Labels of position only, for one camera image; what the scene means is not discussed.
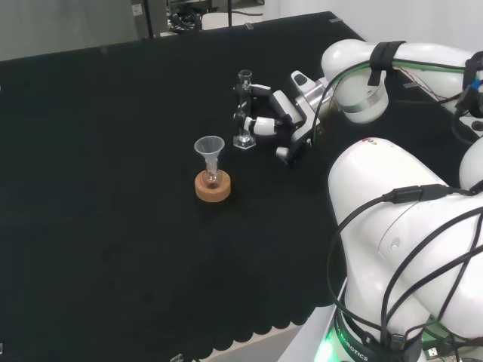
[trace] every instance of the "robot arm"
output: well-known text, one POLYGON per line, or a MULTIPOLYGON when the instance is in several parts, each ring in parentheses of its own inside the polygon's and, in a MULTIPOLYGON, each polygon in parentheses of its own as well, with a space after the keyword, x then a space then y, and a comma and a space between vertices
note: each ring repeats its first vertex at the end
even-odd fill
MULTIPOLYGON (((356 40, 334 44, 322 59, 328 81, 337 79, 352 66, 367 62, 375 46, 356 40)), ((460 70, 471 57, 469 52, 436 44, 403 44, 395 55, 397 60, 419 65, 437 63, 458 67, 459 72, 436 72, 401 65, 418 83, 441 98, 461 92, 463 74, 460 70)), ((483 76, 481 71, 477 75, 479 79, 483 76)), ((388 105, 383 82, 385 74, 382 74, 378 86, 368 85, 370 76, 369 68, 355 70, 340 80, 335 92, 337 105, 353 122, 371 122, 382 115, 388 105)), ((456 112, 456 103, 455 100, 444 104, 444 107, 456 112)), ((470 188, 483 180, 483 170, 479 166, 482 153, 483 139, 480 139, 463 159, 460 170, 463 187, 470 188)), ((392 189, 434 183, 445 185, 443 180, 405 150, 389 141, 374 138, 356 143, 337 159, 329 175, 329 192, 337 221, 341 223, 352 211, 392 189)), ((423 203, 381 204, 366 210, 341 235, 347 264, 346 307, 359 317, 379 324, 386 287, 405 258, 430 233, 449 220, 482 205, 483 193, 472 197, 453 195, 423 203)), ((389 308, 409 286, 466 253, 475 235, 477 222, 478 216, 468 218, 438 235, 422 249, 392 290, 389 308)), ((404 335, 410 328, 426 323, 430 314, 437 316, 459 270, 460 267, 451 269, 410 296, 389 322, 390 333, 404 335)), ((442 318, 447 328, 468 338, 483 335, 482 275, 483 256, 477 256, 468 264, 442 318)), ((357 324, 380 338, 377 330, 357 324)), ((416 336, 418 332, 415 330, 409 336, 416 336)), ((344 360, 347 356, 341 353, 344 360)), ((420 360, 426 360, 423 354, 420 360)))
MULTIPOLYGON (((328 81, 332 81, 340 73, 351 66, 369 61, 376 47, 375 44, 359 40, 342 40, 328 48, 322 57, 322 68, 328 81)), ((460 49, 446 47, 439 44, 402 44, 394 58, 411 62, 437 63, 446 66, 464 67, 466 61, 473 53, 460 49)), ((463 74, 456 72, 434 72, 405 66, 394 67, 402 69, 418 80, 420 85, 426 87, 441 98, 449 98, 462 90, 463 74)), ((389 99, 384 86, 385 72, 377 87, 368 86, 371 69, 361 69, 340 81, 335 99, 337 105, 346 114, 347 118, 355 123, 368 123, 381 116, 386 109, 389 99)), ((455 112, 456 100, 444 104, 450 112, 455 112)))

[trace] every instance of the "black tablecloth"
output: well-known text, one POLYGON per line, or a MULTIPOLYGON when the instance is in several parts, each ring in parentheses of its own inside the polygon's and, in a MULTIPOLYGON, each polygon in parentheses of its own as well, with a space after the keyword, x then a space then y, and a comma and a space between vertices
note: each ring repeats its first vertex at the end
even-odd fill
MULTIPOLYGON (((3 361, 206 357, 328 305, 331 163, 385 137, 457 185, 465 147, 450 118, 404 80, 368 125, 331 120, 295 169, 276 144, 234 149, 241 69, 274 90, 321 76, 331 13, 0 64, 0 342, 3 361), (226 141, 229 200, 200 202, 193 143, 226 141)), ((335 284, 343 278, 334 263, 335 284)))

